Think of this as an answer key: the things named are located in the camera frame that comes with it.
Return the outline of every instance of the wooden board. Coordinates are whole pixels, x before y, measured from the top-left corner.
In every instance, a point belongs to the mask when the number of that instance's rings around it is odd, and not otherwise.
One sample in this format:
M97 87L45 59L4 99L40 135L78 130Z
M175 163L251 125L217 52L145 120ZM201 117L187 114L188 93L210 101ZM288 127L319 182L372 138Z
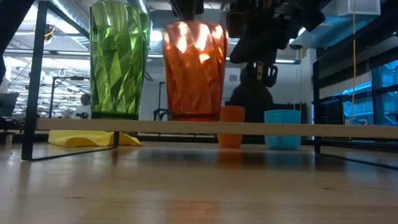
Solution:
M38 119L39 130L130 131L152 133L264 134L398 139L398 128L334 124L261 124L116 119Z
M21 162L21 148L0 146L1 224L397 223L395 170L313 147L146 142L37 162Z

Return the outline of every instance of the orange glass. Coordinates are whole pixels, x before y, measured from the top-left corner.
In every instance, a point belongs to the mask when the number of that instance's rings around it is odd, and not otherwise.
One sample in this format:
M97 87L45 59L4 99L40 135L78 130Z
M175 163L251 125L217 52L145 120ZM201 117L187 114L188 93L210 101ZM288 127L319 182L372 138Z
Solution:
M220 117L228 33L219 24L176 22L163 33L167 103L173 120Z

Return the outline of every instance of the yellow cable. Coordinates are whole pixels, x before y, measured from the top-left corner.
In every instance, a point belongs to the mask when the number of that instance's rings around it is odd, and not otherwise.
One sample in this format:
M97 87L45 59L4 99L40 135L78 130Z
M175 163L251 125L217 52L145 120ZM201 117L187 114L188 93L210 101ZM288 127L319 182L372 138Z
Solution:
M299 59L299 50L296 50L296 59ZM295 72L296 72L296 76L295 76L294 80L297 81L297 79L299 78L299 70L296 68ZM297 100L297 97L296 97L296 95L294 95L293 110L296 110L296 105L297 105L296 100Z
M300 64L303 61L303 48L300 49ZM303 67L300 65L300 114L303 107Z
M356 34L356 0L354 0L354 14L353 14L353 30L354 38ZM354 53L354 87L353 87L353 99L351 102L351 125L354 124L354 102L355 102L355 86L356 86L356 40L353 42L353 53Z
M48 37L49 35L53 34L54 32L55 32L55 28L54 28L54 29L52 29L52 31L51 31L51 32L49 32L48 34L45 34L44 36L45 36L45 37Z

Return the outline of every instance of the computer monitor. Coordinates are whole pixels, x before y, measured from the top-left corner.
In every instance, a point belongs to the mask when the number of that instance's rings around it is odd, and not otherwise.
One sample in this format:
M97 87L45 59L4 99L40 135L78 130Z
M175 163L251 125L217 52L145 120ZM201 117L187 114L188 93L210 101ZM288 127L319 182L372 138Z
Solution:
M0 116L11 117L19 93L0 93Z

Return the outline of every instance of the blue cup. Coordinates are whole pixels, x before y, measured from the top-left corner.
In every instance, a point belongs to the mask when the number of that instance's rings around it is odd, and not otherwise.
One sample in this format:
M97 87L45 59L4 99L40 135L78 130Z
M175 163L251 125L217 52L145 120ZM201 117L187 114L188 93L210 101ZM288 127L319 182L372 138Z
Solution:
M264 112L266 124L300 124L301 112L296 110L272 110ZM296 149L301 145L301 136L265 136L271 149Z

